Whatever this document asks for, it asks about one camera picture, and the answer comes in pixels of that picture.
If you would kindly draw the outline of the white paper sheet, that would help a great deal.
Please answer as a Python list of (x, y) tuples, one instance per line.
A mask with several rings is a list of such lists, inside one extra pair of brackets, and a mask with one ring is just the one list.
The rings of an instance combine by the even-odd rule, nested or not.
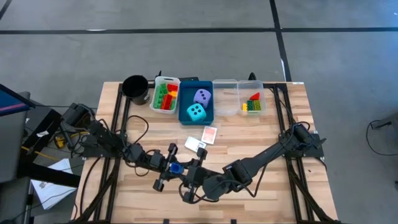
[[(73, 174), (69, 159), (62, 159), (61, 161), (48, 166), (48, 168)], [(55, 204), (76, 190), (76, 187), (57, 185), (41, 180), (31, 180), (30, 182), (33, 185), (44, 210), (52, 208)]]

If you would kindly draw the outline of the purple foam die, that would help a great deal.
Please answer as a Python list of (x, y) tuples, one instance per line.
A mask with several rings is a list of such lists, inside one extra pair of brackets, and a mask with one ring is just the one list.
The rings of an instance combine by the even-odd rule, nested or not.
[(203, 108), (207, 108), (211, 100), (211, 93), (205, 89), (199, 89), (193, 97), (193, 102), (200, 104)]

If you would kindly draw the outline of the black cup with eyes print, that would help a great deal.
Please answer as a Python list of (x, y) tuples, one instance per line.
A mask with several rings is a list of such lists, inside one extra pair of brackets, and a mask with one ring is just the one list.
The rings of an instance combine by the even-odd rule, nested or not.
[(149, 82), (142, 75), (132, 75), (123, 81), (122, 93), (135, 105), (144, 105), (150, 99)]

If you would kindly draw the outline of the grey computer case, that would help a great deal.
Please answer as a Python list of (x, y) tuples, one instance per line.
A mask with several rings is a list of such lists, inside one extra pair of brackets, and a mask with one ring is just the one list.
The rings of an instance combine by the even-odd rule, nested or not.
[(0, 116), (0, 184), (17, 177), (27, 111)]

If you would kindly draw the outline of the teal foam die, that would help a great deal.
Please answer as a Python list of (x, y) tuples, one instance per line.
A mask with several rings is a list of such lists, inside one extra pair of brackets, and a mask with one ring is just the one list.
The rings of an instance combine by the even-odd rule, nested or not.
[(205, 109), (199, 103), (189, 106), (186, 112), (191, 121), (203, 121), (207, 117)]

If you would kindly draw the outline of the long red toy brick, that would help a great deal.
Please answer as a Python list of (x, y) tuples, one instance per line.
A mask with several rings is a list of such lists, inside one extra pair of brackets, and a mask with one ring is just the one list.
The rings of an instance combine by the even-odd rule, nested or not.
[(166, 94), (163, 96), (162, 99), (162, 104), (161, 104), (161, 109), (162, 110), (170, 110), (171, 105), (172, 105), (172, 100), (173, 100), (173, 96), (170, 94)]

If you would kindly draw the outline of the blue computer monitor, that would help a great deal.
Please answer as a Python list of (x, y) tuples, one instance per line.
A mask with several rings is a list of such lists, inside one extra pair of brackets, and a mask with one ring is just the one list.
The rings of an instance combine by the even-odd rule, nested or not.
[(28, 111), (35, 108), (35, 104), (26, 97), (0, 84), (0, 116)]

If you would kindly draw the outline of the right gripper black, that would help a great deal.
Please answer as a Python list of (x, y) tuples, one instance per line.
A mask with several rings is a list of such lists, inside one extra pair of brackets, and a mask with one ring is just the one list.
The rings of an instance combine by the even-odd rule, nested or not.
[(203, 185), (204, 179), (209, 176), (209, 172), (201, 166), (207, 154), (206, 149), (199, 148), (197, 152), (198, 159), (182, 163), (183, 167), (188, 169), (183, 178), (183, 186), (188, 189), (182, 196), (184, 202), (195, 202), (194, 198), (197, 197), (198, 188)]

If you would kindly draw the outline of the long green toy brick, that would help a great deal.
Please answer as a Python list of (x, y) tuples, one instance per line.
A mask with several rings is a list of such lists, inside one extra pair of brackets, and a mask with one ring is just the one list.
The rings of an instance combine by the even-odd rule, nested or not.
[(168, 90), (166, 83), (160, 84), (158, 87), (155, 88), (155, 97), (153, 102), (153, 107), (155, 109), (161, 109), (163, 98), (167, 94)]

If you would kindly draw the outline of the red playing card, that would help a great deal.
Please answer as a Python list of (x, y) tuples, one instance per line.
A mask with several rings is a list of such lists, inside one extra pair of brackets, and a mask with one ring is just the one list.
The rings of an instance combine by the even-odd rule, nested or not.
[(204, 130), (203, 130), (202, 137), (201, 137), (201, 141), (206, 144), (213, 145), (215, 142), (215, 138), (216, 138), (216, 132), (217, 132), (217, 128), (214, 128), (211, 126), (205, 126)]

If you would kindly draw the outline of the black equipment stand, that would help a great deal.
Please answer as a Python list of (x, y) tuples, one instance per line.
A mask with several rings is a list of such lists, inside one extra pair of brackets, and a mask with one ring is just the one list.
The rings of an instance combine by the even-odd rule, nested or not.
[(61, 114), (49, 107), (36, 107), (27, 112), (17, 175), (57, 185), (78, 187), (80, 176), (34, 163), (48, 145), (61, 123)]

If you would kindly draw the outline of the clear plastic container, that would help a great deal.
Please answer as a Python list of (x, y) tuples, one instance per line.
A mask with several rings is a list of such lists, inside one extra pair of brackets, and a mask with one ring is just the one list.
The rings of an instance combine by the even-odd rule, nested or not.
[[(243, 103), (246, 103), (249, 98), (259, 92), (260, 103), (262, 110), (260, 111), (243, 111)], [(238, 99), (239, 99), (239, 113), (243, 116), (247, 115), (264, 115), (266, 110), (266, 97), (264, 94), (263, 83), (257, 80), (241, 80), (238, 81)]]
[(238, 81), (234, 79), (213, 80), (215, 115), (232, 116), (238, 113)]

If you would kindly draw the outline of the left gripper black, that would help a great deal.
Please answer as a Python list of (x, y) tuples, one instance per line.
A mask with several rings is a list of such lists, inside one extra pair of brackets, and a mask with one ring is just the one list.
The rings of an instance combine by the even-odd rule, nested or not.
[(178, 147), (175, 143), (170, 143), (168, 148), (168, 155), (164, 161), (164, 163), (160, 167), (160, 175), (159, 178), (155, 180), (153, 189), (162, 192), (164, 189), (164, 182), (169, 181), (170, 179), (181, 179), (184, 178), (183, 174), (173, 173), (170, 171), (171, 167), (183, 167), (183, 165), (177, 161), (176, 154), (178, 152)]

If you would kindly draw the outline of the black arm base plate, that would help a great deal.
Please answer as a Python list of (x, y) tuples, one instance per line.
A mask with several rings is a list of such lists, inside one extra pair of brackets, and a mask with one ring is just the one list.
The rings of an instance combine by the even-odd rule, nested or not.
[(123, 147), (113, 147), (109, 144), (99, 142), (93, 136), (88, 136), (82, 143), (84, 148), (84, 157), (105, 157), (105, 158), (117, 158), (122, 157), (121, 150)]
[(294, 149), (292, 151), (287, 151), (282, 154), (283, 157), (298, 158), (298, 157), (314, 157), (321, 158), (324, 156), (322, 144), (326, 139), (320, 139), (319, 134), (312, 132), (310, 134), (312, 137), (311, 143), (297, 143), (294, 144)]

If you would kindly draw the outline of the white playing card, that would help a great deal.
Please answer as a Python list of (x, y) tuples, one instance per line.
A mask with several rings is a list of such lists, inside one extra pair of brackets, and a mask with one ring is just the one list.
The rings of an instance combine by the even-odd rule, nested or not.
[(199, 148), (205, 149), (206, 148), (206, 143), (201, 142), (191, 136), (189, 136), (184, 144), (184, 146), (193, 151), (193, 152), (198, 152)]

